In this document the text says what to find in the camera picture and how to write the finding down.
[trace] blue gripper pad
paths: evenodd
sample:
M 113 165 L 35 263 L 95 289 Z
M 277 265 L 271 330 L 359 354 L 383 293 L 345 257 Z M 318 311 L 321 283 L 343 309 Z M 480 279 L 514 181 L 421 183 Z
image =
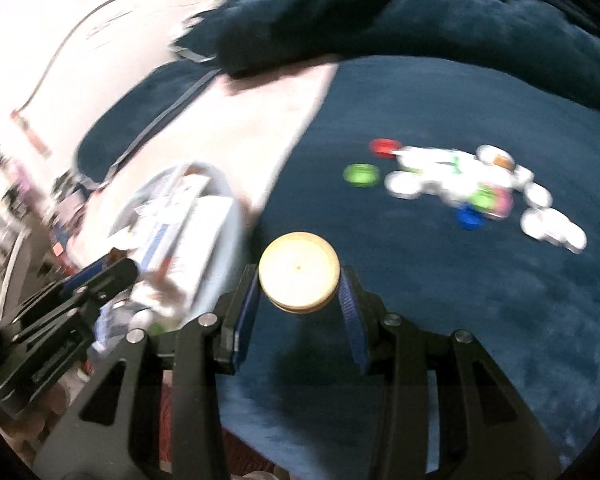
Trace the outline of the blue gripper pad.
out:
M 105 254 L 100 259 L 97 259 L 92 264 L 86 266 L 83 270 L 78 272 L 75 276 L 71 276 L 67 278 L 64 282 L 64 287 L 62 288 L 62 296 L 64 298 L 69 298 L 76 289 L 83 286 L 87 283 L 91 278 L 94 278 L 99 273 L 101 273 L 107 267 L 107 259 L 109 258 L 108 254 Z
M 234 353 L 232 355 L 232 364 L 234 369 L 238 371 L 240 365 L 247 358 L 247 350 L 251 340 L 251 332 L 256 321 L 258 305 L 260 304 L 260 282 L 258 279 L 258 271 L 253 275 L 249 290 L 242 302 L 240 317 L 235 325 L 234 331 Z
M 368 356 L 368 339 L 365 324 L 360 313 L 360 307 L 353 291 L 352 283 L 345 269 L 340 269 L 340 283 L 338 285 L 338 300 L 342 309 L 349 346 L 353 361 L 360 367 L 363 374 L 367 374 L 371 366 Z

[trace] red bottle cap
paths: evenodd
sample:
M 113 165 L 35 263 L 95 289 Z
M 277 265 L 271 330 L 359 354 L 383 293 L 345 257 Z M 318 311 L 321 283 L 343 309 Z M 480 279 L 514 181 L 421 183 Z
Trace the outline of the red bottle cap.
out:
M 394 158 L 393 152 L 401 147 L 400 142 L 391 139 L 375 139 L 369 144 L 369 149 L 380 158 Z

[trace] blue bottle cap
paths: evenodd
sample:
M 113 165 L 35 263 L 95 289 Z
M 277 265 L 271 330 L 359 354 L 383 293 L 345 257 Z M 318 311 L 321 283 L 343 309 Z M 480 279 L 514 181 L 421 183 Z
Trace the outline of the blue bottle cap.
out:
M 467 231 L 474 231 L 480 228 L 484 222 L 484 218 L 480 212 L 476 211 L 470 204 L 457 209 L 456 215 L 462 229 L 466 229 Z

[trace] yellow bottle cap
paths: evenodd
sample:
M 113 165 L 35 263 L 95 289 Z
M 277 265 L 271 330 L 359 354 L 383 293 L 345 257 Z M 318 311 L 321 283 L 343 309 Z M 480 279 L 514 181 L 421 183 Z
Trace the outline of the yellow bottle cap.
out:
M 329 243 L 305 232 L 272 241 L 258 266 L 262 290 L 278 308 L 308 314 L 333 297 L 340 278 L 338 255 Z

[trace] black metal bracket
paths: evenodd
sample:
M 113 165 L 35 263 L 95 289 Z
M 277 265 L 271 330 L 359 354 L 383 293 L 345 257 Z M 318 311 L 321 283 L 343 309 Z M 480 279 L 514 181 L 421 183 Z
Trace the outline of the black metal bracket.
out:
M 34 463 L 43 480 L 228 480 L 215 374 L 246 355 L 260 287 L 255 266 L 216 309 L 179 332 L 127 335 L 98 369 Z M 554 480 L 557 456 L 529 408 L 466 330 L 424 332 L 387 312 L 345 267 L 339 300 L 356 362 L 384 374 L 385 400 L 370 480 Z M 160 378 L 173 369 L 173 473 L 158 469 Z M 428 370 L 440 405 L 440 467 L 426 473 Z
M 360 313 L 348 326 L 364 373 L 384 374 L 381 424 L 372 480 L 554 480 L 560 462 L 542 427 L 503 371 L 467 330 L 424 332 L 387 312 L 342 269 L 340 303 Z M 359 341 L 366 340 L 366 352 Z M 427 371 L 436 373 L 440 465 L 426 474 Z
M 215 374 L 235 374 L 246 355 L 259 302 L 247 266 L 237 289 L 181 330 L 131 331 L 95 371 L 38 453 L 44 480 L 195 478 L 228 480 Z M 158 468 L 159 401 L 173 369 L 173 474 Z
M 18 418 L 84 358 L 100 307 L 137 278 L 136 264 L 124 258 L 83 279 L 78 288 L 68 289 L 66 282 L 48 286 L 2 320 L 0 417 Z

